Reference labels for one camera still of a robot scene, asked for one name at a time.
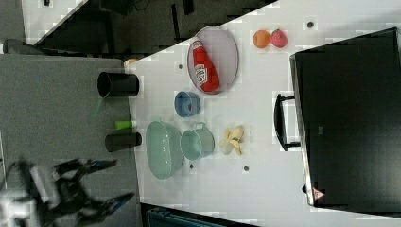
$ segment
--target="mint green pot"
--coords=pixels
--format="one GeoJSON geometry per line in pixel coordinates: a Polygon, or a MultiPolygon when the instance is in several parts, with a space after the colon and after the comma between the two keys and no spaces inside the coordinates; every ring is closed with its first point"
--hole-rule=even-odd
{"type": "Polygon", "coordinates": [[[180,132],[161,120],[148,125],[146,134],[148,166],[159,180],[173,175],[183,165],[180,132]]]}

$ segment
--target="black cup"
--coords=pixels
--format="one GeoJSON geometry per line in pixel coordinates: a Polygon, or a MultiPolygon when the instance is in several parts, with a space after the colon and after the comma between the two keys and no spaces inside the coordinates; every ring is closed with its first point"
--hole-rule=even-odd
{"type": "Polygon", "coordinates": [[[139,79],[134,74],[100,73],[97,78],[100,96],[136,96],[139,92],[139,79]]]}
{"type": "Polygon", "coordinates": [[[105,145],[109,152],[133,148],[142,144],[142,136],[138,132],[110,134],[106,136],[105,145]]]}

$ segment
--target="dark floor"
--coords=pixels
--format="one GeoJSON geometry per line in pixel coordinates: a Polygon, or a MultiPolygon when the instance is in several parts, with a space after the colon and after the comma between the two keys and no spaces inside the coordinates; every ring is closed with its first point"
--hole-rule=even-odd
{"type": "Polygon", "coordinates": [[[40,46],[141,59],[194,36],[205,26],[219,26],[275,0],[99,1],[88,2],[40,46]],[[185,13],[184,2],[192,3],[192,12],[185,13]]]}

